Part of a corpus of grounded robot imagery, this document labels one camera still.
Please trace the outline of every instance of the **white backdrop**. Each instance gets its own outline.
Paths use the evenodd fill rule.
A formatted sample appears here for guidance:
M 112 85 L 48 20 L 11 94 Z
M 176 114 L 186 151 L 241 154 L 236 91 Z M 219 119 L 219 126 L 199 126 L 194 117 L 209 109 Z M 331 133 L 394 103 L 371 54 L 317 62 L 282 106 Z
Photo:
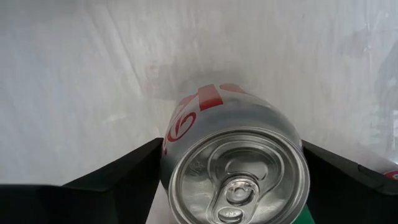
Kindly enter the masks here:
M 87 174 L 163 136 L 181 82 L 220 73 L 303 139 L 384 172 L 398 162 L 397 5 L 3 0 L 0 182 Z M 167 215 L 157 200 L 149 223 Z

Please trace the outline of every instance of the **soda can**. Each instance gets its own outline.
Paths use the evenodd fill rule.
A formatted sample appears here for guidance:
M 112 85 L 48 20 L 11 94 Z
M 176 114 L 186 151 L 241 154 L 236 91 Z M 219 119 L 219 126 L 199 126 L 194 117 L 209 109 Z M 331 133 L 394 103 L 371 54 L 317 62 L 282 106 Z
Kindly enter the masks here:
M 299 135 L 238 85 L 213 83 L 183 97 L 162 149 L 161 181 L 179 223 L 292 223 L 307 200 Z
M 386 172 L 384 175 L 392 180 L 398 180 L 398 170 Z

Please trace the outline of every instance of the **green object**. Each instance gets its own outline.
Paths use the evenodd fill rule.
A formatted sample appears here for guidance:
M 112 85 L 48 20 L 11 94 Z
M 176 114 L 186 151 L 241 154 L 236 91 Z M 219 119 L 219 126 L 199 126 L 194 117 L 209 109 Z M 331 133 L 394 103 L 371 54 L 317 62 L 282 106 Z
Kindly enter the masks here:
M 308 209 L 307 205 L 304 206 L 304 208 L 301 211 L 300 215 L 293 222 L 293 224 L 315 224 L 315 222 L 312 219 L 310 210 Z

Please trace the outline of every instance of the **can lid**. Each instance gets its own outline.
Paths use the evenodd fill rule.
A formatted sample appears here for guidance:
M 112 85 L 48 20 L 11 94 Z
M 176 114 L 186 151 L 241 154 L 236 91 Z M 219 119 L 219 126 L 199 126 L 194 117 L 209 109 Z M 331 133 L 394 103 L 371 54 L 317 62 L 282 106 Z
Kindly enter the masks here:
M 291 223 L 308 197 L 300 149 L 281 135 L 253 128 L 217 133 L 192 146 L 169 185 L 180 223 Z

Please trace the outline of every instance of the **pull tab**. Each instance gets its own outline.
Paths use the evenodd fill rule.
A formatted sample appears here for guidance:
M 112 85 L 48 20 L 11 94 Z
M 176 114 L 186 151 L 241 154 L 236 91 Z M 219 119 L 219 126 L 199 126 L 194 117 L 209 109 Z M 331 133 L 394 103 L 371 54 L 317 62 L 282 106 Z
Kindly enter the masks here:
M 259 187 L 249 176 L 240 175 L 225 181 L 212 208 L 216 223 L 245 223 L 254 214 Z
M 226 200 L 234 206 L 242 206 L 253 199 L 254 189 L 245 181 L 237 181 L 232 184 L 226 193 Z

